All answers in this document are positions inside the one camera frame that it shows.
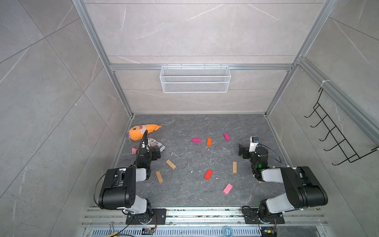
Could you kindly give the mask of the orange block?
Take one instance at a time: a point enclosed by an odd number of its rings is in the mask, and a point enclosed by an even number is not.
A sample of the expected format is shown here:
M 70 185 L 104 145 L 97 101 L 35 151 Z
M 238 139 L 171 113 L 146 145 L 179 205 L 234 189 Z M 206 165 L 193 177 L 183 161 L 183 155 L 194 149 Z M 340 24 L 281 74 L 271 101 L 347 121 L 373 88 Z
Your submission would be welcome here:
M 212 145 L 212 139 L 207 138 L 207 146 L 210 147 Z

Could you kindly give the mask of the red block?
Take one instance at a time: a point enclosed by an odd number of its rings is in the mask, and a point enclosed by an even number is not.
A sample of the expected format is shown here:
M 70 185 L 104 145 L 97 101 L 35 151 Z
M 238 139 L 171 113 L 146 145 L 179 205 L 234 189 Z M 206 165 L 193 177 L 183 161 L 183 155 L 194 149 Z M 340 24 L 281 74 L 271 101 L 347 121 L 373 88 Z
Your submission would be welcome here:
M 204 178 L 206 180 L 209 180 L 211 178 L 212 174 L 213 174 L 213 171 L 211 169 L 208 169 L 207 172 L 206 172 L 206 174 L 205 174 L 205 176 L 204 176 Z

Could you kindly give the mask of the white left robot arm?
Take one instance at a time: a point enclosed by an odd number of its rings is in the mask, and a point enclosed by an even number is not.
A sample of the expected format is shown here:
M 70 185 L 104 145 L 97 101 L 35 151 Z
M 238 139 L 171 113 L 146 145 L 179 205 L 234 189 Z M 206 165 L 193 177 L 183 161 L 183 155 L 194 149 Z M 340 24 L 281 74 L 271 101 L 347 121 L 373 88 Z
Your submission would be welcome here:
M 136 194 L 136 184 L 151 176 L 151 163 L 160 159 L 159 146 L 150 145 L 148 132 L 143 133 L 135 162 L 128 167 L 111 168 L 101 176 L 103 184 L 98 195 L 93 194 L 95 204 L 101 209 L 121 210 L 124 214 L 148 221 L 153 218 L 149 200 Z

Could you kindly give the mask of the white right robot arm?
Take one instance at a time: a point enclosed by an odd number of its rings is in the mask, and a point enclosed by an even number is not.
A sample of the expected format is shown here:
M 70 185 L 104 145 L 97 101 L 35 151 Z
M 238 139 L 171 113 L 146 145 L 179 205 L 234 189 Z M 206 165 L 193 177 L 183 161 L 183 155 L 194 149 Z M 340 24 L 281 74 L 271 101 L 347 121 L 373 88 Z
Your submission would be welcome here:
M 248 147 L 241 144 L 238 147 L 238 155 L 250 161 L 251 171 L 258 181 L 282 183 L 285 188 L 283 194 L 261 200 L 258 208 L 243 206 L 241 211 L 246 223 L 283 224 L 285 212 L 328 203 L 326 191 L 309 167 L 269 167 L 269 150 L 258 137 L 251 137 Z

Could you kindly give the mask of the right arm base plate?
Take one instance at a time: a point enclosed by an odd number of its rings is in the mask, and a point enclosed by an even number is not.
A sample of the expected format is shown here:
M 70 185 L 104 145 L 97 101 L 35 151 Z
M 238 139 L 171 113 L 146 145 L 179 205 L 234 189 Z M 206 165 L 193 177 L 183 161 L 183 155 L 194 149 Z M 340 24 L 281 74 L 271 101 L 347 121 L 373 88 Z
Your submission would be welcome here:
M 282 213 L 266 213 L 264 209 L 243 206 L 241 212 L 246 224 L 284 224 Z

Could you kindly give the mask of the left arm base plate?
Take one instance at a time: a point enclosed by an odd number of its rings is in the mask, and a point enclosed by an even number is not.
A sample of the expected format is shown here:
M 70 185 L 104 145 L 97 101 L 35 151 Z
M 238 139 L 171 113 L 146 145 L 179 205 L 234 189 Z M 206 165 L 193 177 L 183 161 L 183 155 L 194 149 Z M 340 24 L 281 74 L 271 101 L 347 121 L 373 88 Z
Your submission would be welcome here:
M 164 225 L 166 222 L 167 209 L 153 208 L 144 214 L 127 214 L 125 224 L 130 225 Z

